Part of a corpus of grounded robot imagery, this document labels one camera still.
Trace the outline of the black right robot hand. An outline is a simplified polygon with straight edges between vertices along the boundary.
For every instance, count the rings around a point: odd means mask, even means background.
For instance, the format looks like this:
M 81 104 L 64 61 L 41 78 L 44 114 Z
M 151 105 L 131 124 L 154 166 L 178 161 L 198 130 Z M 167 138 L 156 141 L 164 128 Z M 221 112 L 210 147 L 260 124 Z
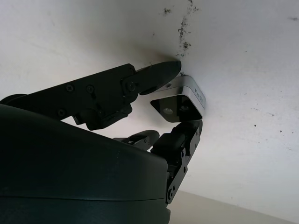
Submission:
M 181 62 L 125 64 L 0 102 L 3 224 L 167 224 L 200 141 L 206 98 Z M 150 94 L 170 133 L 95 133 Z

